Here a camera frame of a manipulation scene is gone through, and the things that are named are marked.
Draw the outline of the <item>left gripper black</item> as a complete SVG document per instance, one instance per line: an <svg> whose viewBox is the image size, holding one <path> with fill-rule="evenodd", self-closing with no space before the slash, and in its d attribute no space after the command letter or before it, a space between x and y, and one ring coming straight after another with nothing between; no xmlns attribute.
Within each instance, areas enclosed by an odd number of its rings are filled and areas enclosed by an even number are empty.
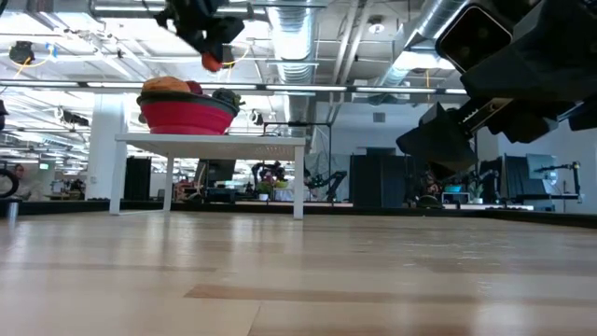
<svg viewBox="0 0 597 336"><path fill-rule="evenodd" d="M175 35L200 54L219 56L223 47L223 68L235 64L233 47L229 44L244 29L243 20L216 15L228 0L165 0L164 9L153 16L158 26L167 27L172 21Z"/></svg>

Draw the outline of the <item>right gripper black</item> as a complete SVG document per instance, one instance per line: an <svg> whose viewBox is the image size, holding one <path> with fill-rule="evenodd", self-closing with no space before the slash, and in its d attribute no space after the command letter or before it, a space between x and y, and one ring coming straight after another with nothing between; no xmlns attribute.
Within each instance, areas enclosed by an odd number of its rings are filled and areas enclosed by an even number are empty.
<svg viewBox="0 0 597 336"><path fill-rule="evenodd" d="M512 143L531 143L567 121L573 132L597 129L597 0L539 0L514 27L509 45L466 71L469 95L487 104L463 126L486 127ZM478 156L440 103L398 148L434 172L462 172Z"/></svg>

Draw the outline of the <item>small orange toy fruit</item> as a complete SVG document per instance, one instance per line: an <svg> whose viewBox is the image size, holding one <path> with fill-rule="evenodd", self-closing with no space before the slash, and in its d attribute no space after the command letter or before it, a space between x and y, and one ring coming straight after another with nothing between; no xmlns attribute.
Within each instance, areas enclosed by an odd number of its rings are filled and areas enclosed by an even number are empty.
<svg viewBox="0 0 597 336"><path fill-rule="evenodd" d="M216 73L223 67L223 55L221 52L206 51L201 55L201 64L205 70Z"/></svg>

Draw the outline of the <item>dark bumpy avocado toy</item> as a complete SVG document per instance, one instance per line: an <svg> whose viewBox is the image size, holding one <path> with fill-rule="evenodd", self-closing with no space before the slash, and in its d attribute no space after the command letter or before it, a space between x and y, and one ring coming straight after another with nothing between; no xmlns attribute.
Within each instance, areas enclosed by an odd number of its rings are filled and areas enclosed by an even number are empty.
<svg viewBox="0 0 597 336"><path fill-rule="evenodd" d="M232 90L229 90L229 89L225 89L225 88L217 89L212 93L212 97L214 99L217 99L217 100L220 100L227 104L232 105L237 110L239 110L240 107L242 105L244 105L242 96L235 93Z"/></svg>

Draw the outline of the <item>red collapsible colander grey rim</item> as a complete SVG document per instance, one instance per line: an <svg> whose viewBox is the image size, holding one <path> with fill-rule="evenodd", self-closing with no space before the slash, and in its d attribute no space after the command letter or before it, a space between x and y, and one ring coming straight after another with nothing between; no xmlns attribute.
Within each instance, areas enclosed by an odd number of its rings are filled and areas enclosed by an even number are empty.
<svg viewBox="0 0 597 336"><path fill-rule="evenodd" d="M136 100L153 134L222 135L239 108L208 95L144 91Z"/></svg>

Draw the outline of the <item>black background stand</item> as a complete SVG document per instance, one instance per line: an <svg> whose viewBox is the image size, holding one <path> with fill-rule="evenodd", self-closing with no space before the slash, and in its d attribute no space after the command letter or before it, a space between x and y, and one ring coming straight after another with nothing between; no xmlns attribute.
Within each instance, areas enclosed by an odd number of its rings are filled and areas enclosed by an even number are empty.
<svg viewBox="0 0 597 336"><path fill-rule="evenodd" d="M579 175L580 163L573 161L572 163L560 164L560 165L542 165L539 168L532 170L533 173L542 175L544 179L552 179L552 176L558 170L570 170L573 174L574 192L561 194L558 196L559 200L576 200L578 203L583 202L583 195L581 193L580 186L580 175Z"/></svg>

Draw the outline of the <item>long ceiling light strip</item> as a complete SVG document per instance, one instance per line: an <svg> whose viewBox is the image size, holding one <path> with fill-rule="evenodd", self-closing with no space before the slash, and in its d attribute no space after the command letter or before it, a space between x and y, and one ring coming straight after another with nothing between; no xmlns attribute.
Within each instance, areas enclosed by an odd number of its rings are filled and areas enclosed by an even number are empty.
<svg viewBox="0 0 597 336"><path fill-rule="evenodd" d="M43 89L119 89L136 90L143 87L143 82L124 81L64 81L64 80L18 80L0 79L0 86L14 88ZM233 91L286 91L286 92L341 92L341 93L390 93L390 94L431 94L431 95L467 95L459 88L423 88L423 87L375 87L341 85L303 85L303 84L243 84L243 83L206 83L201 84L206 91L228 89Z"/></svg>

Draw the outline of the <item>white perforated metal shelf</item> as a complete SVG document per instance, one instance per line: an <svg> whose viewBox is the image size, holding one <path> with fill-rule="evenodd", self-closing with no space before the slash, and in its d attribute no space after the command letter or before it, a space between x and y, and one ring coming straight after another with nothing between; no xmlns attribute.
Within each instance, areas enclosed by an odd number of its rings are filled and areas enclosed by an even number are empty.
<svg viewBox="0 0 597 336"><path fill-rule="evenodd" d="M174 161L176 159L263 160L295 163L293 218L304 218L304 155L306 140L297 137L260 137L238 135L183 135L121 133L115 137L116 158L111 182L109 213L120 214L124 191L127 146L132 145L167 159L165 200L162 210L172 205Z"/></svg>

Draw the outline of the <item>white pillar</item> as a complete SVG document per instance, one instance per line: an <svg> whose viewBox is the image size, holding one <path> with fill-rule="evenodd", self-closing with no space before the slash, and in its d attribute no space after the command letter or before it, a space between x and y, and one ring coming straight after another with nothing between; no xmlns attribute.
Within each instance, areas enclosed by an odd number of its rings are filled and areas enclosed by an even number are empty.
<svg viewBox="0 0 597 336"><path fill-rule="evenodd" d="M127 129L123 94L94 95L92 110L86 199L109 199L115 167L115 137Z"/></svg>

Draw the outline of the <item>potted plant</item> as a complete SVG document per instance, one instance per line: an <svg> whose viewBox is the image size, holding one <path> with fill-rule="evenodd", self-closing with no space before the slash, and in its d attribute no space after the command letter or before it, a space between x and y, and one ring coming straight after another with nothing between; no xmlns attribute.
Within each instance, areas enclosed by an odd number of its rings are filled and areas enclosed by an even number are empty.
<svg viewBox="0 0 597 336"><path fill-rule="evenodd" d="M256 185L257 196L262 202L269 202L272 200L274 189L274 180L262 180Z"/></svg>

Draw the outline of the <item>black partition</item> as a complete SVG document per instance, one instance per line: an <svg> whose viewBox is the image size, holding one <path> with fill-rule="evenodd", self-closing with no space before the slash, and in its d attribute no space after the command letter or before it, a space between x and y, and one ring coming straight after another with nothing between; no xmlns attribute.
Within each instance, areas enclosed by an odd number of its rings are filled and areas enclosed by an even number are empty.
<svg viewBox="0 0 597 336"><path fill-rule="evenodd" d="M148 201L151 181L151 159L129 157L126 162L125 201Z"/></svg>
<svg viewBox="0 0 597 336"><path fill-rule="evenodd" d="M412 173L411 157L392 147L368 147L351 156L350 201L355 207L401 208Z"/></svg>

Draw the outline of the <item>person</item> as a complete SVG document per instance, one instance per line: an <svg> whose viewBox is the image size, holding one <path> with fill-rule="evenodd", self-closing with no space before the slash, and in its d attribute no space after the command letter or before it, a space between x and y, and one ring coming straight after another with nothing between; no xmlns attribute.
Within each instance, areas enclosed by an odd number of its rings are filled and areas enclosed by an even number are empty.
<svg viewBox="0 0 597 336"><path fill-rule="evenodd" d="M13 173L19 180L19 187L14 194L15 198L29 202L38 202L43 199L41 182L34 177L28 177L22 164L16 164Z"/></svg>

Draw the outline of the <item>silver ventilation duct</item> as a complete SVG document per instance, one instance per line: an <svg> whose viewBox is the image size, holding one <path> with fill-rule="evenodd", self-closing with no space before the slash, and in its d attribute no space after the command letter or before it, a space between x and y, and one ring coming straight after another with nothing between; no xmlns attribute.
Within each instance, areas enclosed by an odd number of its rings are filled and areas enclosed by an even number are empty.
<svg viewBox="0 0 597 336"><path fill-rule="evenodd" d="M402 23L393 44L393 60L375 86L397 87L417 68L437 68L435 42L469 0L425 0L420 15Z"/></svg>
<svg viewBox="0 0 597 336"><path fill-rule="evenodd" d="M309 7L269 7L271 43L274 47L279 81L285 85L313 83L315 65L312 65L315 31L315 13ZM309 122L312 98L307 95L287 95L284 112L287 122ZM304 136L307 127L289 127L287 134Z"/></svg>

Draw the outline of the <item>black metal table frame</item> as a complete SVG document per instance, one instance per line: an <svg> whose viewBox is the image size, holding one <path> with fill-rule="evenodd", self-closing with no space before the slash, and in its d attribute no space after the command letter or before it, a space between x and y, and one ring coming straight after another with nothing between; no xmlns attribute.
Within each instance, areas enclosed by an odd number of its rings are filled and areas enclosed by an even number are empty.
<svg viewBox="0 0 597 336"><path fill-rule="evenodd" d="M101 212L109 208L108 201L56 201L56 202L17 202L21 215L54 215L84 212ZM291 214L291 205L272 204L220 204L220 203L174 203L173 211L211 213L250 213L250 214ZM506 221L530 222L563 227L597 230L597 215L558 214L527 210L487 210L462 209L419 209L419 208L363 208L335 206L305 206L306 215L331 216L394 216L394 217L465 217L487 218Z"/></svg>

